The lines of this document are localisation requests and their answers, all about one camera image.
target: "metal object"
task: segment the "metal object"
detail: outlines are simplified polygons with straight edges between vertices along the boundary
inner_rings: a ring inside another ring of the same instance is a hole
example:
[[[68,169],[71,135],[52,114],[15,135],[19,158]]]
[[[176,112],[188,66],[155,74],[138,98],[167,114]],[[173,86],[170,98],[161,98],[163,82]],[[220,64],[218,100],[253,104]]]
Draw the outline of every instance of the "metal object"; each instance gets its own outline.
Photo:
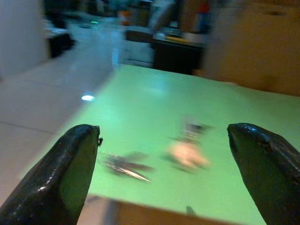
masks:
[[[135,172],[134,169],[152,170],[152,167],[131,162],[131,161],[141,160],[145,157],[146,157],[145,154],[139,152],[134,152],[126,157],[120,157],[117,155],[108,154],[107,159],[102,164],[109,167],[117,174],[125,174],[127,176],[131,176],[139,180],[149,181],[147,177],[141,175],[138,172]]]
[[[177,141],[197,143],[197,138],[210,126],[198,125],[193,118],[186,117],[183,120],[181,134],[178,138],[172,138]]]
[[[103,142],[103,138],[102,137],[98,138],[98,147],[102,145],[102,142]]]

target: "desk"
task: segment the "desk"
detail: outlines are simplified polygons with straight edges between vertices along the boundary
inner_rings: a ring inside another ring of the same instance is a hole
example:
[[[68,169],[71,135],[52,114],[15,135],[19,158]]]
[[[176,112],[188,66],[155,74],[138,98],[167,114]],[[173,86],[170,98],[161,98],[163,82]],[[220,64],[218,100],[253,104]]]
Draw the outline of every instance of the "desk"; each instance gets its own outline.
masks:
[[[147,183],[117,176],[96,163],[90,194],[183,214],[191,207],[199,217],[242,225],[265,224],[232,157],[226,128],[230,123],[254,123],[300,149],[300,97],[128,65],[95,96],[42,153],[74,125],[100,125],[104,141],[98,160],[102,151],[118,155],[140,151],[149,155],[142,163],[155,171],[143,172],[150,179]],[[187,173],[166,160],[170,137],[179,135],[187,114],[212,127],[201,138],[210,169]]]
[[[201,68],[206,44],[182,43],[154,35],[152,47],[155,51],[153,68],[169,72],[193,74]]]

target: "white floor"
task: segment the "white floor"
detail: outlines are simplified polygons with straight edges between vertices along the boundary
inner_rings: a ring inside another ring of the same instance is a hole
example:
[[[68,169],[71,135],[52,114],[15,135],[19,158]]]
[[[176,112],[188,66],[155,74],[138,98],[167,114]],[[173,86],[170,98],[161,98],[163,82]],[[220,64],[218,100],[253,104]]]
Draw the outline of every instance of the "white floor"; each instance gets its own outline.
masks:
[[[18,173],[81,107],[81,96],[102,88],[123,63],[124,28],[112,18],[91,19],[98,22],[91,29],[70,24],[73,49],[0,81],[0,205],[19,182]],[[79,224],[102,224],[107,201],[91,202]]]

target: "box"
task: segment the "box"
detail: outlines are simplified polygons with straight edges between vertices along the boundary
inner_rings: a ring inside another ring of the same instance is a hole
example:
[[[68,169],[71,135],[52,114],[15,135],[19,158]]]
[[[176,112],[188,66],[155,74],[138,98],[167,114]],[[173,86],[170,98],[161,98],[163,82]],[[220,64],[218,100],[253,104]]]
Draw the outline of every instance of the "box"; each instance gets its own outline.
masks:
[[[211,35],[204,77],[300,96],[300,8],[290,1],[224,8]]]

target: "white wall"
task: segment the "white wall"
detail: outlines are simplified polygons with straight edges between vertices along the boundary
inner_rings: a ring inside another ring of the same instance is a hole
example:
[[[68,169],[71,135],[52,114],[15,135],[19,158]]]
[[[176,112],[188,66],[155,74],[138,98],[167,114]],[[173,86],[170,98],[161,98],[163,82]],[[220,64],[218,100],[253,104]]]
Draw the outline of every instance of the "white wall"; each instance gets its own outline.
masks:
[[[0,73],[6,79],[46,61],[40,0],[0,0]]]

